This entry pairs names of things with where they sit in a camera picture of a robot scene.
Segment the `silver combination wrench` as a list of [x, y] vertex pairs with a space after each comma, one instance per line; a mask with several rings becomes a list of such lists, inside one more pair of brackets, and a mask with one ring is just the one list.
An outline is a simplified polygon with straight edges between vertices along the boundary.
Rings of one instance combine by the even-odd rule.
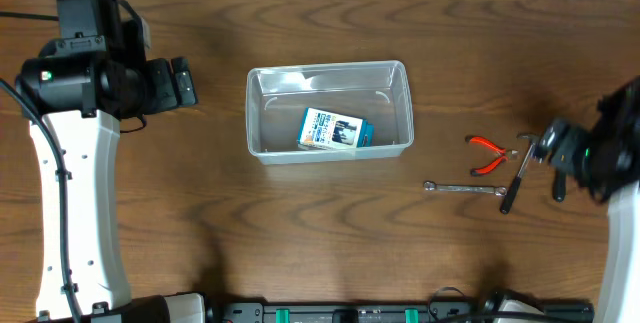
[[426, 191], [459, 192], [459, 193], [483, 193], [498, 197], [504, 197], [508, 190], [504, 186], [477, 186], [477, 185], [445, 185], [433, 181], [425, 181], [423, 187]]

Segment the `teal white screw box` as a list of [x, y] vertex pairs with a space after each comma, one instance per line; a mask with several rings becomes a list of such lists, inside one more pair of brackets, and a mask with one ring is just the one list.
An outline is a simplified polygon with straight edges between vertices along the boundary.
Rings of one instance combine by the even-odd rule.
[[366, 119], [307, 108], [297, 143], [303, 149], [343, 150], [369, 147], [375, 127]]

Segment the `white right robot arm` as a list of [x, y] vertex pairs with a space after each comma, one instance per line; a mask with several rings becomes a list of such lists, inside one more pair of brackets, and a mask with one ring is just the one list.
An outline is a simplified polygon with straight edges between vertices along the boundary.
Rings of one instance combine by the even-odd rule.
[[608, 252], [594, 320], [639, 321], [639, 79], [597, 104], [591, 129], [554, 119], [535, 156], [607, 206]]

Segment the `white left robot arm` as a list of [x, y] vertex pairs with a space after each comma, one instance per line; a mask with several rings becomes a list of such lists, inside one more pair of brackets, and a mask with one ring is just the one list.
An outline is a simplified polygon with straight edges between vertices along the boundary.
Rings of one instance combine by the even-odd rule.
[[40, 322], [204, 322], [201, 293], [135, 299], [120, 253], [115, 161], [120, 123], [196, 104], [186, 59], [145, 44], [64, 39], [30, 59], [14, 95], [30, 120], [42, 188]]

